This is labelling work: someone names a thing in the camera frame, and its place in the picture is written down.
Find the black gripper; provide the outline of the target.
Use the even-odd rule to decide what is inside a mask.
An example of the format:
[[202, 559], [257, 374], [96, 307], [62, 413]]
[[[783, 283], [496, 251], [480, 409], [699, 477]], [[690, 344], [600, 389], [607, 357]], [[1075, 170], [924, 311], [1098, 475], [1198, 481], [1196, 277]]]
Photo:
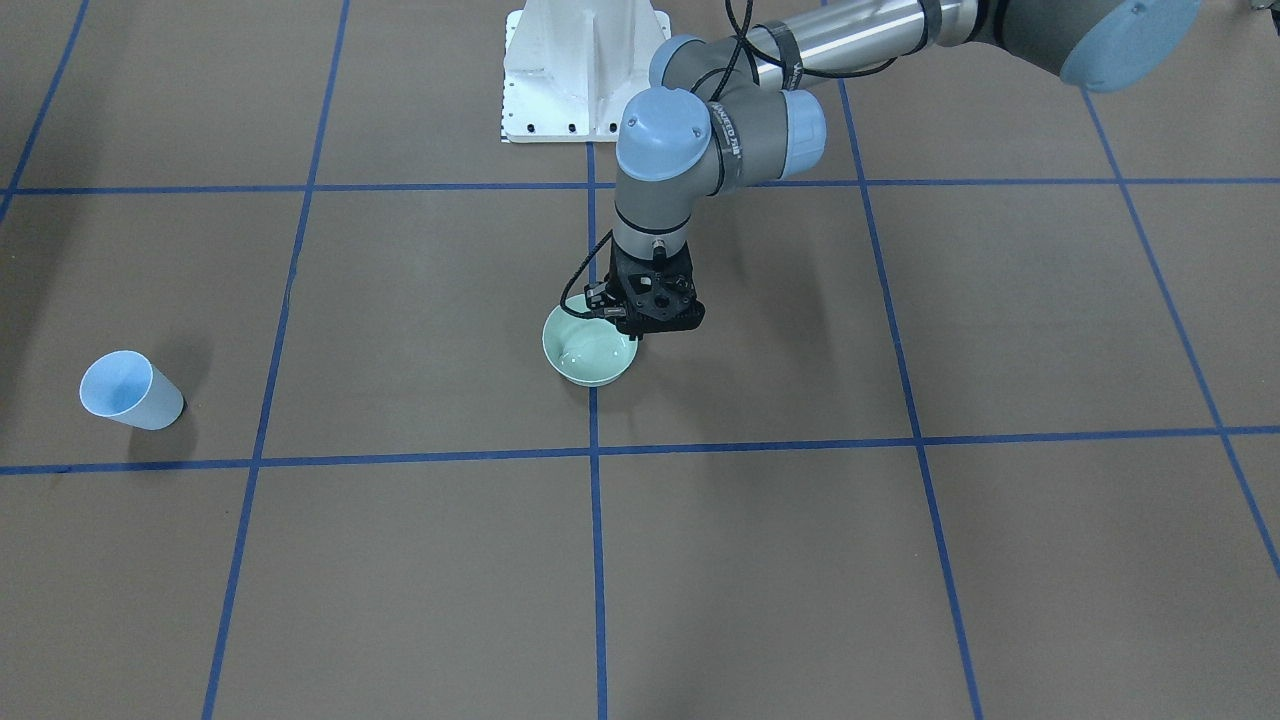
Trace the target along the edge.
[[612, 245], [605, 277], [582, 290], [588, 315], [628, 337], [694, 331], [705, 316], [686, 247], [671, 256], [660, 251], [655, 259], [639, 259]]

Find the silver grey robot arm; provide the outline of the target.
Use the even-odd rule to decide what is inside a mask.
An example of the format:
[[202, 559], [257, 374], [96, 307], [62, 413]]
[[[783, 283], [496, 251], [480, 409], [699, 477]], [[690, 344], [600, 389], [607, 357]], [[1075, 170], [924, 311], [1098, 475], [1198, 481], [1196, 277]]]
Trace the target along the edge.
[[626, 104], [616, 145], [614, 220], [596, 243], [602, 279], [573, 274], [571, 316], [632, 340], [692, 331], [698, 297], [689, 224], [699, 199], [810, 170], [827, 145], [812, 87], [859, 79], [931, 47], [978, 42], [1091, 92], [1146, 77], [1193, 26], [1197, 1], [832, 1], [756, 23], [727, 10], [733, 35], [675, 36], [649, 86]]

